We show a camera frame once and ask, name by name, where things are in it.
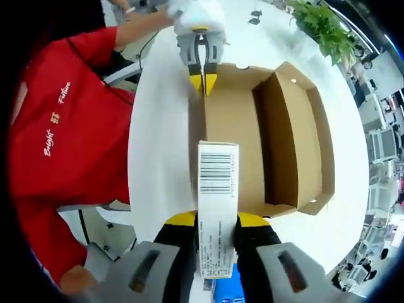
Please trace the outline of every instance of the green leaves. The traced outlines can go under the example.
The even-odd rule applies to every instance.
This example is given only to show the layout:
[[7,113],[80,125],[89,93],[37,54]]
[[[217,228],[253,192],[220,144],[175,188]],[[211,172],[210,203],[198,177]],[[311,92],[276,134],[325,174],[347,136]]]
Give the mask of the green leaves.
[[296,25],[319,44],[321,53],[330,56],[333,65],[353,55],[354,44],[327,6],[311,5],[304,0],[288,0],[288,5],[294,9]]

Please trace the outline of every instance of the person's arm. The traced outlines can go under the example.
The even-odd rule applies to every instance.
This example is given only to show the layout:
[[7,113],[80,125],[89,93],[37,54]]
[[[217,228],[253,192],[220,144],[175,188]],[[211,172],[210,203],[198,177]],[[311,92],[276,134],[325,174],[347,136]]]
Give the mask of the person's arm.
[[173,25],[173,20],[168,17],[167,10],[161,10],[150,15],[136,14],[135,18],[118,27],[115,46],[120,47],[139,40],[149,33],[163,30]]
[[63,274],[59,286],[65,294],[74,294],[98,283],[94,276],[81,265],[76,265]]
[[21,227],[44,273],[68,294],[96,283],[83,268],[87,250],[53,207],[35,199],[15,199]]
[[69,38],[68,41],[54,42],[54,47],[62,44],[69,52],[79,52],[88,65],[93,68],[102,68],[108,65],[112,51],[116,47],[134,42],[150,33],[162,30],[173,24],[167,16],[166,10],[150,15],[141,15],[132,12],[130,20],[119,27],[107,27],[91,33],[81,33]]

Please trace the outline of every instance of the white box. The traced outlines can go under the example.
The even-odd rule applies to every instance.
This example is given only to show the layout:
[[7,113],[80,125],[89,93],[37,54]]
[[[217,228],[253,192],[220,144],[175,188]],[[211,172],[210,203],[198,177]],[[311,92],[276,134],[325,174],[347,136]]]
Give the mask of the white box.
[[239,146],[198,145],[198,232],[201,276],[229,278],[239,199]]

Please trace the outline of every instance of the barcode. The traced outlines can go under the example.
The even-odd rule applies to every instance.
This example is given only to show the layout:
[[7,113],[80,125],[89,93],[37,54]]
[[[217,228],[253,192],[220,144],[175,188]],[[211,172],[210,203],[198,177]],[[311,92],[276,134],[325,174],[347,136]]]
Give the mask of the barcode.
[[232,192],[232,154],[201,153],[199,192],[228,194]]

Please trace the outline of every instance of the desk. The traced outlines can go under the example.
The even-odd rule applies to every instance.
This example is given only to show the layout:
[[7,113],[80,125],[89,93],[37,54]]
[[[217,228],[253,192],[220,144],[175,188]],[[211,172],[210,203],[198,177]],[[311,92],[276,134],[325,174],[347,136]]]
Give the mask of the desk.
[[[231,44],[225,46],[223,62],[275,69],[290,61],[317,85],[324,101],[334,148],[335,195],[317,216],[295,212],[270,222],[283,242],[295,243],[329,272],[359,240],[367,206],[367,148],[356,104],[329,58],[318,53],[303,62],[292,55],[295,25],[289,26],[289,15],[255,0],[221,2]],[[249,25],[255,9],[263,12],[261,23]],[[140,79],[129,134],[129,195],[139,241],[152,241],[168,217],[197,207],[190,167],[196,168],[200,116],[194,113],[200,104],[188,101],[190,89],[175,33],[163,30]]]

